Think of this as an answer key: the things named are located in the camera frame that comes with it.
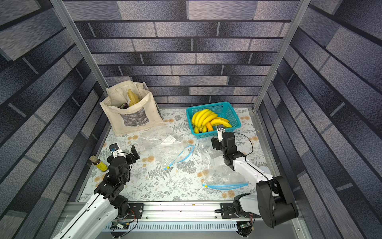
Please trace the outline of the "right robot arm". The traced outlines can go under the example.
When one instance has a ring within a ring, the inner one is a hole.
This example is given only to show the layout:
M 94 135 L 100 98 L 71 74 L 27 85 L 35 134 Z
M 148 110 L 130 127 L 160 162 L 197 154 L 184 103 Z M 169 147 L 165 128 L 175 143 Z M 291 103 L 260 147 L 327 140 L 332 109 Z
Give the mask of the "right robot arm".
M 235 132 L 219 130 L 217 135 L 211 139 L 212 147 L 222 151 L 228 167 L 256 186 L 256 195 L 246 193 L 235 197 L 235 212 L 240 216 L 246 213 L 260 216 L 270 228 L 297 218 L 299 212 L 288 181 L 250 163 L 246 155 L 237 150 Z

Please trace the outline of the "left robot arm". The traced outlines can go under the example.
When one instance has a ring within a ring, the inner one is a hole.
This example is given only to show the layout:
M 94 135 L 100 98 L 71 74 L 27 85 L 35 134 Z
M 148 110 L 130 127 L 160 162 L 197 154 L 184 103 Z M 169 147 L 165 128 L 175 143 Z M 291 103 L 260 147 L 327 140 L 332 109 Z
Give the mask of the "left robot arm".
M 109 146 L 108 173 L 85 206 L 54 237 L 56 239 L 95 239 L 112 221 L 125 219 L 131 212 L 128 199 L 120 195 L 130 180 L 132 165 L 140 158 L 135 146 L 123 152 L 117 143 Z

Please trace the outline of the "clear zip-top bag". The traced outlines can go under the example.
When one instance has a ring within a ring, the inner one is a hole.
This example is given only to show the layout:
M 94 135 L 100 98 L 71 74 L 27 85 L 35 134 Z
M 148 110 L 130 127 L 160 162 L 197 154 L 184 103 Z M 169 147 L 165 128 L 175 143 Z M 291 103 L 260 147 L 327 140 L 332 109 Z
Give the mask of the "clear zip-top bag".
M 231 190 L 248 186 L 248 181 L 224 162 L 220 151 L 203 155 L 202 184 L 205 188 Z
M 140 135 L 139 144 L 153 153 L 163 170 L 169 170 L 175 164 L 187 160 L 193 153 L 195 145 L 185 141 L 181 136 L 166 126 L 156 126 Z

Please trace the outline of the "orange bananas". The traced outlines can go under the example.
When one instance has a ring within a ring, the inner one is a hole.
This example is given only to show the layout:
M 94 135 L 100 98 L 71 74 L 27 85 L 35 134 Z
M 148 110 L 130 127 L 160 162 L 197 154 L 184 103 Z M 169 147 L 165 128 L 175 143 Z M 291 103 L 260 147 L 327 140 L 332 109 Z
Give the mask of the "orange bananas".
M 203 126 L 203 132 L 213 131 L 213 126 L 210 122 L 207 122 L 206 125 Z

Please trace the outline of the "yellow banana bunch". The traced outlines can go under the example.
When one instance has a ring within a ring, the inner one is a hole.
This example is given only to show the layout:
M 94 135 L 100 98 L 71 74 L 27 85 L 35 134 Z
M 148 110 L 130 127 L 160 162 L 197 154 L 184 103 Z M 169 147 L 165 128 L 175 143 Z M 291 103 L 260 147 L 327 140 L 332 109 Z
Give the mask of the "yellow banana bunch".
M 204 109 L 204 110 L 198 111 L 192 117 L 192 124 L 197 128 L 202 128 L 204 125 L 203 122 L 205 121 L 205 119 L 208 116 L 213 114 L 215 114 L 215 112 L 211 111 L 210 109 Z

